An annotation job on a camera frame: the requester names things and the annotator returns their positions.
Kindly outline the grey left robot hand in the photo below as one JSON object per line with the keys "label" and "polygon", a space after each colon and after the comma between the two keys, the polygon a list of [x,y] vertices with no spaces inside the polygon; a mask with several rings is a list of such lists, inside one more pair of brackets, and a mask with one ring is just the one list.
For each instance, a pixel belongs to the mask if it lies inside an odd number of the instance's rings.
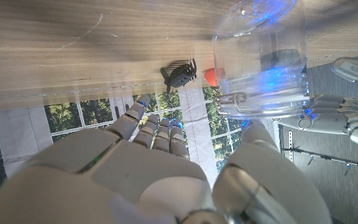
{"label": "grey left robot hand", "polygon": [[[341,57],[331,71],[352,83],[358,83],[358,59]],[[297,116],[279,118],[276,123],[302,131],[345,134],[358,144],[358,99],[339,95],[313,95]]]}

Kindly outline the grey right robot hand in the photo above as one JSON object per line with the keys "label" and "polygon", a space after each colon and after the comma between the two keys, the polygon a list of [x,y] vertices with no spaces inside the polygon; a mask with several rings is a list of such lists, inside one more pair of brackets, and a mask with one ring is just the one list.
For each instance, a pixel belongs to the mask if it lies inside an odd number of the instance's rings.
{"label": "grey right robot hand", "polygon": [[84,129],[31,157],[0,187],[0,223],[331,223],[318,189],[257,120],[210,184],[181,121],[141,96],[107,130]]}

